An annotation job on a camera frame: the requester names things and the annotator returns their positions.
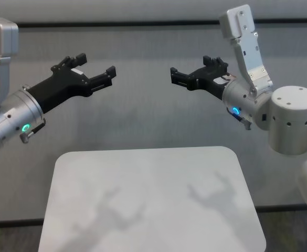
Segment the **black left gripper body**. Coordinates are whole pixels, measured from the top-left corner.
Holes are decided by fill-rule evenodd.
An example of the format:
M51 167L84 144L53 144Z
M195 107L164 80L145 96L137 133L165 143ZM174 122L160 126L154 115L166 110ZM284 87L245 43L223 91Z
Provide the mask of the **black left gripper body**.
M52 76L29 88L27 92L37 101L44 114L75 97L89 97L89 78L77 69L57 69Z

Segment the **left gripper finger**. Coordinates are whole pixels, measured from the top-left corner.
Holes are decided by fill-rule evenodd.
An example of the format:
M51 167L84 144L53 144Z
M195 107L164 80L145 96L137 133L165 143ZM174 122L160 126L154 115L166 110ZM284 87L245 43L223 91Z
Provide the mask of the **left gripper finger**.
M111 66L104 73L95 77L89 78L89 89L91 92L96 92L112 85L112 79L116 77L116 68Z
M58 71L64 67L69 69L82 66L87 63L87 56L85 53L78 54L75 57L66 56L60 63L51 67L51 71Z

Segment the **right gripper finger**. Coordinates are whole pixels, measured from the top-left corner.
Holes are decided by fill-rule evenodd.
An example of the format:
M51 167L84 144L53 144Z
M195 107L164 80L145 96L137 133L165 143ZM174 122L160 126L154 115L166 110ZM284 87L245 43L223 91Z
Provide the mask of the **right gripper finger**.
M191 75L179 72L176 68L170 68L171 83L184 87L189 91L195 90L196 79Z
M203 65L214 72L227 72L228 68L228 64L220 57L211 58L209 56L203 56Z

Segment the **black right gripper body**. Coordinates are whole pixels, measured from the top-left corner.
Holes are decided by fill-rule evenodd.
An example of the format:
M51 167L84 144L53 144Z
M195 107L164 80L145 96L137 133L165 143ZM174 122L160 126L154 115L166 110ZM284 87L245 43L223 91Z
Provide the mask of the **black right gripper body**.
M222 100L225 88L236 79L237 77L228 73L226 68L202 67L190 74L188 91L205 90Z

